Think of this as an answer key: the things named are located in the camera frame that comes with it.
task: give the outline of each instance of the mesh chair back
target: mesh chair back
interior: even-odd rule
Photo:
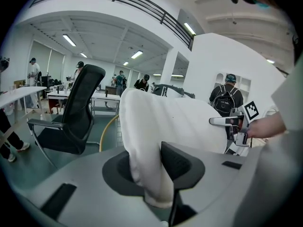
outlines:
[[[85,65],[71,89],[62,123],[66,125],[63,129],[65,135],[77,145],[85,144],[93,126],[89,103],[104,76],[105,71],[102,68]]]

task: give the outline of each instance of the ceiling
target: ceiling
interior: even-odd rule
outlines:
[[[275,61],[290,72],[294,67],[294,29],[286,16],[274,8],[261,8],[242,0],[192,0],[210,25],[211,32],[234,39]]]
[[[79,56],[81,52],[91,59],[118,66],[128,61],[126,68],[148,74],[162,73],[168,48],[142,30],[115,21],[92,16],[53,16],[32,21],[31,26]],[[64,38],[67,34],[76,44],[71,46]],[[131,58],[138,50],[143,54]],[[188,62],[178,56],[173,74],[186,75]]]

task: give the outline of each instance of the tabletop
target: tabletop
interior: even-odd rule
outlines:
[[[59,91],[59,94],[58,94],[57,91],[55,91],[55,92],[48,93],[47,96],[68,97],[70,95],[70,93],[71,92],[66,92],[65,93],[64,91]],[[95,98],[95,99],[111,99],[111,100],[120,101],[120,96],[119,95],[108,94],[107,97],[106,97],[105,93],[97,93],[97,92],[95,92],[91,98]]]
[[[0,95],[0,108],[3,108],[5,105],[15,102],[20,98],[23,98],[32,93],[42,91],[44,89],[46,89],[46,87],[20,87],[17,88],[15,92],[3,93]]]

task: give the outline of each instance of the floor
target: floor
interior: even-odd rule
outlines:
[[[55,114],[47,114],[49,117],[56,117]],[[8,116],[11,123],[14,122],[14,116]],[[40,115],[35,113],[33,118],[40,119]],[[89,141],[100,142],[101,134],[108,124],[108,122],[113,118],[113,116],[108,115],[96,115],[95,123],[89,136]],[[42,130],[36,127],[37,134]],[[11,186],[21,194],[25,194],[27,191],[35,187],[37,184],[42,182],[57,169],[54,168],[44,157],[41,150],[35,144],[33,136],[30,135],[28,126],[26,123],[22,124],[16,130],[17,135],[25,142],[29,142],[31,147],[28,151],[17,153],[15,148],[11,147],[11,151],[17,156],[17,160],[13,163],[0,157],[0,164],[7,179]],[[112,124],[107,130],[105,139],[103,142],[103,151],[116,147],[116,126]],[[69,153],[63,153],[58,151],[53,151],[45,149],[47,155],[54,162],[54,164],[61,168],[68,164],[69,162],[89,154],[97,153],[99,150],[98,146],[87,145],[85,151],[81,156],[72,155]]]

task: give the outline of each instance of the yellow hose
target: yellow hose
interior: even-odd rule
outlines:
[[[103,143],[104,136],[105,136],[105,133],[106,133],[107,129],[108,129],[109,126],[112,124],[112,122],[115,121],[117,118],[119,118],[119,115],[116,115],[114,118],[112,118],[112,120],[109,121],[109,123],[107,124],[107,126],[106,126],[105,129],[103,130],[103,133],[102,133],[101,139],[100,139],[99,152],[102,151],[102,143]]]

